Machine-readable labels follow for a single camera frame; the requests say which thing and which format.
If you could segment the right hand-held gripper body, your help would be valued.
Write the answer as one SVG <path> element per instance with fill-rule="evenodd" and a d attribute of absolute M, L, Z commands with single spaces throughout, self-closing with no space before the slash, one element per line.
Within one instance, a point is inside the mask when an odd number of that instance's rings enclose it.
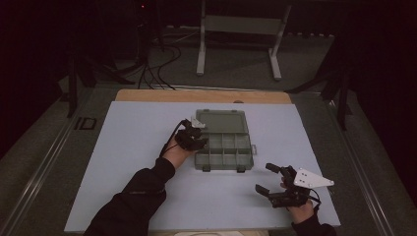
<path fill-rule="evenodd" d="M 283 193 L 269 193 L 268 199 L 273 207 L 299 207 L 307 200 L 320 204 L 320 197 L 311 197 L 310 192 L 315 188 L 334 185 L 332 180 L 303 168 L 295 170 L 291 165 L 280 167 L 279 174 L 283 177 L 286 189 Z"/>

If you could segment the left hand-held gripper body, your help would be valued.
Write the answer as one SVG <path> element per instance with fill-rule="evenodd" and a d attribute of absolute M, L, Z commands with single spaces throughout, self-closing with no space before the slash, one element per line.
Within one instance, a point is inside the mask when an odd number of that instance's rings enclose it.
<path fill-rule="evenodd" d="M 174 139 L 178 146 L 182 149 L 193 150 L 194 140 L 197 139 L 195 137 L 195 132 L 197 129 L 201 128 L 194 127 L 193 123 L 188 119 L 182 120 L 174 131 Z"/>

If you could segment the grey plastic compartment box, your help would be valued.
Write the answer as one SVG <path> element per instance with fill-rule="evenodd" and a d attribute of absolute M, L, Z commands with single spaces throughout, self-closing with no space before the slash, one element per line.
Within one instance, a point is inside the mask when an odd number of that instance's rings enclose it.
<path fill-rule="evenodd" d="M 205 124 L 202 137 L 208 140 L 195 155 L 196 169 L 244 173 L 253 168 L 254 152 L 244 111 L 201 109 L 196 115 Z"/>

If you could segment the person's left hand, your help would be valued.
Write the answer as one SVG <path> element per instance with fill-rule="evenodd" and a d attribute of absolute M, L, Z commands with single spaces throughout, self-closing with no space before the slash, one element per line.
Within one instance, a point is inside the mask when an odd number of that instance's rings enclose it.
<path fill-rule="evenodd" d="M 162 157 L 167 159 L 175 169 L 178 169 L 185 162 L 185 160 L 193 154 L 193 151 L 182 149 L 178 146 L 176 141 L 172 139 L 168 143 Z"/>

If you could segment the person's right hand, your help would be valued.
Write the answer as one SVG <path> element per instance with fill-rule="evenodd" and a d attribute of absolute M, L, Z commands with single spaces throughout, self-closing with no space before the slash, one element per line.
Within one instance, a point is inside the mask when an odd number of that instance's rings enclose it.
<path fill-rule="evenodd" d="M 289 211 L 294 224 L 300 224 L 315 214 L 311 200 L 307 200 L 301 206 L 288 206 L 286 209 Z"/>

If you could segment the light blue board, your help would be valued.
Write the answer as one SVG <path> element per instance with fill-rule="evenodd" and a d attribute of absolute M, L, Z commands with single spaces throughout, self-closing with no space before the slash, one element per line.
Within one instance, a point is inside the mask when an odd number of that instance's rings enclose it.
<path fill-rule="evenodd" d="M 287 228 L 291 218 L 258 194 L 257 185 L 280 189 L 267 163 L 321 171 L 297 108 L 292 104 L 218 103 L 217 110 L 244 111 L 254 166 L 244 173 L 203 172 L 187 159 L 167 183 L 167 199 L 152 217 L 152 231 Z M 175 126 L 201 109 L 192 102 L 111 103 L 86 174 L 65 226 L 83 232 L 99 209 L 140 169 L 151 167 Z"/>

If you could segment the black stand with struts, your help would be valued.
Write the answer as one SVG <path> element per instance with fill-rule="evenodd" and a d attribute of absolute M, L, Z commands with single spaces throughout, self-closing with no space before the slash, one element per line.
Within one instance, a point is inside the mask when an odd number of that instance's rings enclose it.
<path fill-rule="evenodd" d="M 323 100 L 331 101 L 337 94 L 339 95 L 336 118 L 342 130 L 346 129 L 348 86 L 353 69 L 351 54 L 348 52 L 348 42 L 349 39 L 344 36 L 336 36 L 315 77 L 298 87 L 286 90 L 287 93 L 299 93 L 325 82 L 326 85 L 320 92 L 320 97 Z"/>

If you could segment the grey metal stand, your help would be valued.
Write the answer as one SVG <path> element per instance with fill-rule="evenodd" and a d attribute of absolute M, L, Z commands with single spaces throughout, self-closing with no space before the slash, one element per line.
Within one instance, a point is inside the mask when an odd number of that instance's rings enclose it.
<path fill-rule="evenodd" d="M 202 76 L 205 73 L 207 31 L 251 33 L 275 36 L 274 46 L 268 50 L 268 58 L 273 78 L 276 81 L 280 81 L 282 76 L 277 59 L 277 52 L 283 39 L 292 6 L 285 6 L 280 19 L 267 19 L 208 15 L 206 13 L 206 4 L 207 0 L 201 0 L 200 48 L 197 60 L 197 75 Z"/>

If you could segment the black tripod stand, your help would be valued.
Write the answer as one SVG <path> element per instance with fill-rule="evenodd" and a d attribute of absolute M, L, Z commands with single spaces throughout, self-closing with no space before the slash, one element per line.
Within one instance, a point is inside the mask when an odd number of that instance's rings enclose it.
<path fill-rule="evenodd" d="M 122 85 L 133 85 L 134 82 L 128 81 L 102 64 L 94 61 L 90 57 L 75 50 L 69 52 L 68 55 L 68 92 L 66 99 L 69 102 L 68 118 L 71 118 L 78 107 L 78 79 L 81 79 L 83 85 L 87 88 L 93 88 L 96 85 L 96 79 L 93 70 L 97 70 L 108 76 L 113 81 Z"/>

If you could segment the metal floor rail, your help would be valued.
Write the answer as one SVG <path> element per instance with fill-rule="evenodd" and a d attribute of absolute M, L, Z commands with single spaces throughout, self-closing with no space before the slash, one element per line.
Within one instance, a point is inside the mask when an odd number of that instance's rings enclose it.
<path fill-rule="evenodd" d="M 18 230 L 92 92 L 82 89 L 70 118 L 66 102 L 52 104 L 0 161 L 0 236 Z"/>
<path fill-rule="evenodd" d="M 336 118 L 336 105 L 331 101 L 326 101 L 325 106 L 327 108 L 328 114 L 331 118 L 333 125 L 341 139 L 344 149 L 347 153 L 347 159 L 352 167 L 352 172 L 354 173 L 355 179 L 361 189 L 362 195 L 365 199 L 365 202 L 368 206 L 369 212 L 376 223 L 376 227 L 381 236 L 395 236 L 391 224 L 389 223 L 386 213 L 383 210 L 380 199 L 372 186 L 371 181 L 369 180 L 365 169 L 363 168 L 362 163 L 360 162 L 359 155 L 354 148 L 348 134 L 346 131 L 343 131 Z"/>

